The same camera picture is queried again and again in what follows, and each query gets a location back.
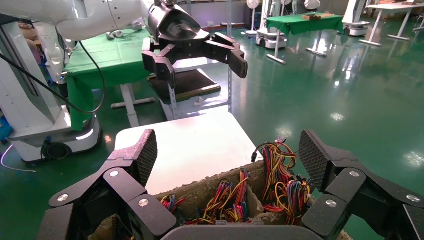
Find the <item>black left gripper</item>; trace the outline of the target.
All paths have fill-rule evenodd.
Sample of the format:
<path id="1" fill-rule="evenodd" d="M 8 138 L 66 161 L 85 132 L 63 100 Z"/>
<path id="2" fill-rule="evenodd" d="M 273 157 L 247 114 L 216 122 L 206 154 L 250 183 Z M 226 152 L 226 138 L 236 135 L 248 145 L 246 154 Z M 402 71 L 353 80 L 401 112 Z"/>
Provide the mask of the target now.
<path id="1" fill-rule="evenodd" d="M 143 39 L 142 61 L 145 70 L 154 73 L 174 89 L 176 73 L 173 63 L 179 60 L 208 58 L 226 64 L 242 79 L 248 74 L 248 62 L 239 42 L 222 33 L 210 34 L 176 4 L 154 4 L 147 18 L 150 37 Z"/>

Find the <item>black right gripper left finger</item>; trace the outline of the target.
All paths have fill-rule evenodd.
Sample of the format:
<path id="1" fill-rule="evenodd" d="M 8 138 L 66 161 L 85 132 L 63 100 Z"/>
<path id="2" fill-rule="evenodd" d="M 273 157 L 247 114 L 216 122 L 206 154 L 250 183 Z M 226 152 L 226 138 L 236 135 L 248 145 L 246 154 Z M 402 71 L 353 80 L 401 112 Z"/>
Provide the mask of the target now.
<path id="1" fill-rule="evenodd" d="M 161 239 L 177 220 L 146 189 L 157 157 L 156 133 L 147 129 L 135 145 L 113 151 L 97 172 L 52 196 L 36 238 L 86 240 L 116 215 L 135 239 Z"/>

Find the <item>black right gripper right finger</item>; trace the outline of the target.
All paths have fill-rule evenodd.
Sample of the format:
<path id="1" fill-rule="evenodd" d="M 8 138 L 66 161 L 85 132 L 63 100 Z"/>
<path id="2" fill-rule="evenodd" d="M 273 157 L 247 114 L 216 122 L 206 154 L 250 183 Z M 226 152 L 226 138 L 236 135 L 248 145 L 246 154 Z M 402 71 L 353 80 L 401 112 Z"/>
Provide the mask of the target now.
<path id="1" fill-rule="evenodd" d="M 301 133 L 298 155 L 321 193 L 302 217 L 324 240 L 335 240 L 351 216 L 386 240 L 424 237 L 424 198 L 367 169 L 348 150 L 326 145 L 312 130 Z"/>

